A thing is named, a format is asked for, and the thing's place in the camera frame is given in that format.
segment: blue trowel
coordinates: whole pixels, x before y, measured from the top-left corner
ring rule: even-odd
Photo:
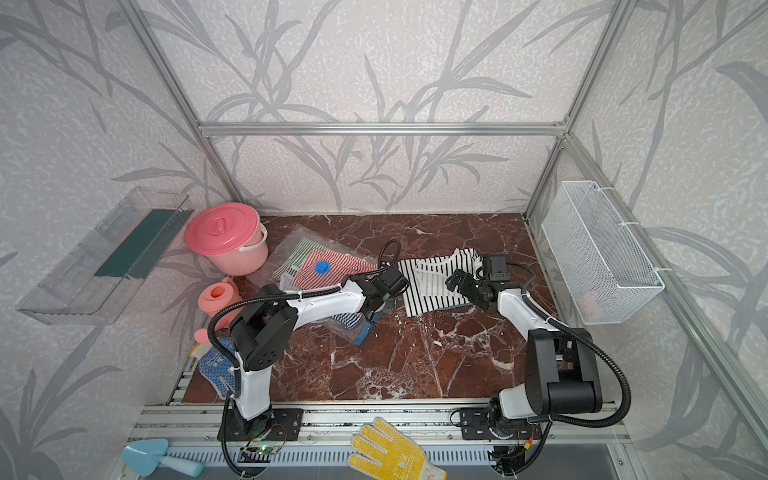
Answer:
[[[203,471],[203,464],[185,458],[165,456],[168,450],[166,439],[137,440],[123,449],[123,463],[142,477],[152,475],[158,465],[171,467],[177,472],[197,477]]]

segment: yellow dotted glove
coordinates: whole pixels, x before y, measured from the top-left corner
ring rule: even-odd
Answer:
[[[381,417],[366,423],[352,439],[358,452],[349,466],[379,480],[445,480],[445,470],[427,462],[427,456],[411,439]]]

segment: aluminum frame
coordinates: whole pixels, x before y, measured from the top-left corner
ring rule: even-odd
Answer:
[[[208,163],[213,168],[214,173],[222,185],[230,195],[231,200],[245,203],[245,199],[240,191],[235,186],[234,180],[224,166],[221,157],[210,142],[210,138],[205,137],[200,133],[197,120],[197,116],[194,113],[192,104],[181,89],[181,84],[176,78],[173,69],[170,67],[165,54],[160,48],[160,43],[154,36],[147,19],[142,15],[141,9],[135,0],[116,0],[119,7],[119,12],[123,15],[127,26],[134,33],[134,37],[139,42],[139,45],[144,49],[144,53],[147,54],[150,63],[157,72],[157,76],[165,85],[168,90],[168,94],[176,104],[181,116],[184,118],[184,122],[187,124],[192,132],[192,135],[197,141],[198,146],[203,151]]]
[[[206,136],[228,135],[562,135],[561,122],[530,123],[382,123],[260,122],[201,123]]]
[[[508,440],[463,440],[461,429],[451,424],[451,412],[464,407],[486,407],[488,399],[349,400],[275,402],[274,407],[304,409],[297,445],[349,445],[364,423],[382,416],[420,445],[508,445]],[[223,405],[148,406],[139,415],[128,441],[165,438],[173,446],[217,445],[216,434]],[[615,409],[580,415],[599,419]],[[626,427],[619,423],[605,429],[585,429],[556,422],[547,443],[631,443]],[[230,446],[246,441],[228,442]],[[251,445],[270,442],[252,442]]]
[[[575,135],[567,134],[563,140],[563,146],[564,151],[568,152],[584,177],[594,180],[601,187],[613,187]],[[659,268],[671,269],[672,266],[658,250],[645,229],[638,223],[631,223],[637,222],[637,218],[616,190],[611,188],[604,192],[624,221],[630,223],[629,227],[650,261]],[[723,392],[733,403],[733,407],[742,415],[746,427],[763,450],[768,453],[768,400],[765,395],[699,307],[683,280],[673,270],[662,270],[659,275],[667,286],[661,296],[683,327],[683,331],[696,346],[707,367],[717,377]]]
[[[614,6],[614,10],[611,12],[611,16],[608,18],[608,22],[605,24],[605,30],[600,38],[598,47],[592,55],[587,71],[584,73],[584,77],[581,79],[581,84],[576,92],[571,107],[568,109],[568,113],[564,119],[564,134],[570,134],[576,127],[576,123],[581,116],[581,112],[587,105],[589,97],[592,95],[594,86],[600,80],[600,76],[605,69],[605,65],[608,63],[608,59],[611,57],[616,48],[616,44],[621,38],[621,33],[624,31],[624,27],[627,26],[629,17],[634,9],[637,0],[618,0]],[[558,138],[558,142],[554,145],[554,149],[547,159],[547,163],[544,170],[541,172],[541,176],[536,183],[536,188],[533,190],[531,200],[528,202],[528,206],[525,208],[524,217],[527,219],[533,214],[533,209],[536,203],[541,197],[541,193],[544,191],[544,187],[549,182],[552,172],[557,168],[560,160],[560,153],[562,145],[560,140],[562,136]]]

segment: pink bucket lid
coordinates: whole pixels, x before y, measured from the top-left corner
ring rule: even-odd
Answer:
[[[221,255],[247,243],[259,226],[259,214],[245,204],[209,208],[187,227],[184,239],[195,253]]]

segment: plastic tray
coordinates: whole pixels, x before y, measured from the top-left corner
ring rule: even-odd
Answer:
[[[190,218],[188,198],[134,188],[18,310],[49,325],[114,323]]]

